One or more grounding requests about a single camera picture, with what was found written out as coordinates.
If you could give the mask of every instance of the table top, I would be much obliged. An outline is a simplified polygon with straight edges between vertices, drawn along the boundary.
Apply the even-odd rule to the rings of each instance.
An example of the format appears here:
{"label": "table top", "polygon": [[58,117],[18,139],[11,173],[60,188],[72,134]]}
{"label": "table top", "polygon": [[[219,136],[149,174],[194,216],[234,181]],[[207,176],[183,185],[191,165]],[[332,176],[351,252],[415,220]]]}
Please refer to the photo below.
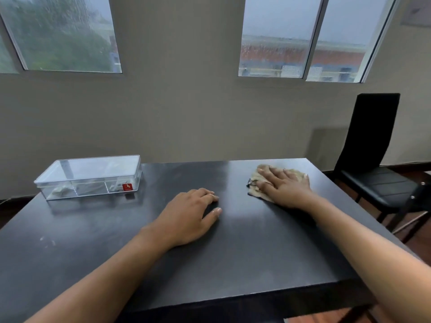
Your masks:
{"label": "table top", "polygon": [[39,194],[0,230],[0,321],[34,314],[115,254],[176,194],[200,187],[220,196],[219,222],[168,252],[126,312],[359,280],[317,227],[247,195],[262,163],[308,173],[316,193],[406,249],[307,159],[144,164],[135,194],[56,201]]}

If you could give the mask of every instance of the red sticker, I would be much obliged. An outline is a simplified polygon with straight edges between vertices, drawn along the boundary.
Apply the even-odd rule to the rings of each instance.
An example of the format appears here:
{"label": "red sticker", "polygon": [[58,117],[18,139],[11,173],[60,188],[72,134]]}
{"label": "red sticker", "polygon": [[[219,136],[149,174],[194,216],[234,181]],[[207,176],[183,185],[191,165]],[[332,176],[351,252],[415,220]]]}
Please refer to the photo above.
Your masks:
{"label": "red sticker", "polygon": [[125,184],[123,184],[123,190],[125,192],[128,192],[129,190],[133,190],[132,184],[131,183],[125,183]]}

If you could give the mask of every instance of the chair seat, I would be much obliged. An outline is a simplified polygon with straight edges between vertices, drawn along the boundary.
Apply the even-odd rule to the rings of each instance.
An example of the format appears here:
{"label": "chair seat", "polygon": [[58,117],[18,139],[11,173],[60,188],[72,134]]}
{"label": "chair seat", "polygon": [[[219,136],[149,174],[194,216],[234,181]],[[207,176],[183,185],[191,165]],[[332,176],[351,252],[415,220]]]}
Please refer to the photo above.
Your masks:
{"label": "chair seat", "polygon": [[[412,180],[388,168],[375,168],[365,173],[340,171],[340,179],[384,213],[397,213],[417,188]],[[421,211],[414,208],[412,212]]]}

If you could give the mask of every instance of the window frame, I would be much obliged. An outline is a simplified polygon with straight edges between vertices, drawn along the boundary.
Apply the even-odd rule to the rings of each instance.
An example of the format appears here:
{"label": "window frame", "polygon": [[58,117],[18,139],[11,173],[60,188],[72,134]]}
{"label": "window frame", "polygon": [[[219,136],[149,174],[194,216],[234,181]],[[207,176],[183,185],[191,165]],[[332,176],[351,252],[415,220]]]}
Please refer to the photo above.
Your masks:
{"label": "window frame", "polygon": [[[245,2],[246,2],[246,0],[244,0],[244,7],[243,7],[244,11],[242,12],[243,21],[242,21],[241,28],[244,27]],[[362,64],[359,67],[358,74],[356,75],[355,80],[353,81],[354,83],[364,83],[366,81],[366,79],[368,78],[369,71],[371,70],[371,67],[374,63],[375,57],[378,54],[378,51],[381,47],[383,40],[385,39],[385,35],[386,35],[389,27],[391,26],[391,22],[395,16],[396,10],[398,9],[400,3],[401,3],[401,0],[388,0],[387,1],[386,5],[385,5],[385,10],[389,10],[389,12],[388,12],[387,16],[382,16],[380,18],[380,21],[379,21],[379,24],[377,27],[381,27],[381,29],[380,30],[376,29],[376,31],[374,32],[374,35],[372,37],[372,42],[374,42],[374,47],[369,47],[369,49],[365,53]],[[299,77],[299,78],[284,77],[284,79],[296,80],[296,81],[306,81],[308,83],[324,83],[324,82],[320,82],[320,81],[307,81],[307,78],[308,78],[308,74],[310,72],[312,60],[313,60],[314,53],[315,53],[315,50],[317,47],[317,42],[319,40],[320,30],[321,30],[321,27],[323,25],[323,21],[325,19],[326,10],[328,9],[328,4],[329,4],[329,0],[320,0],[320,6],[319,6],[319,10],[318,10],[318,13],[316,16],[315,25],[314,25],[312,37],[310,40],[310,45],[308,48],[308,56],[307,56],[306,65],[305,65],[305,68],[303,71],[303,76]],[[255,77],[255,76],[245,76],[244,77],[244,79],[247,79],[247,80],[251,80],[251,79],[261,80],[262,78],[263,77]]]}
{"label": "window frame", "polygon": [[121,63],[121,73],[116,72],[97,72],[97,71],[61,71],[61,70],[33,70],[28,69],[27,64],[25,63],[25,59],[20,53],[19,47],[17,43],[14,41],[13,36],[9,33],[11,32],[10,29],[8,29],[6,22],[3,19],[2,13],[3,9],[0,5],[0,38],[3,39],[4,45],[6,46],[6,50],[9,53],[10,58],[12,59],[13,66],[16,70],[16,73],[10,74],[10,73],[0,73],[0,75],[16,75],[20,74],[28,78],[35,78],[35,79],[53,79],[57,80],[59,77],[63,77],[65,75],[70,77],[89,77],[92,78],[116,78],[116,79],[122,79],[126,76],[127,69],[124,65],[123,57],[121,56],[121,50],[123,49],[123,39],[117,35],[117,32],[119,31],[117,29],[117,14],[115,10],[115,0],[108,0],[111,10],[111,17],[112,17],[112,24],[114,26],[114,32],[117,42],[117,49],[118,54],[120,58]]}

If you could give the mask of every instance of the beige wall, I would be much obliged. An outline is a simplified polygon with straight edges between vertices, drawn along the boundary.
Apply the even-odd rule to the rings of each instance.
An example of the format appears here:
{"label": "beige wall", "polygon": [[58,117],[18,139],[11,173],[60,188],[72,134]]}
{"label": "beige wall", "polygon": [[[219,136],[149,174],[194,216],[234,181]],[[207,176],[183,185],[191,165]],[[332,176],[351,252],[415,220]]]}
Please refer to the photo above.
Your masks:
{"label": "beige wall", "polygon": [[309,153],[331,169],[341,146],[310,152],[310,140],[345,132],[361,92],[402,94],[385,164],[431,161],[431,29],[400,26],[407,1],[367,82],[331,84],[237,77],[245,0],[113,0],[123,77],[0,75],[0,199],[34,194],[33,180],[69,157]]}

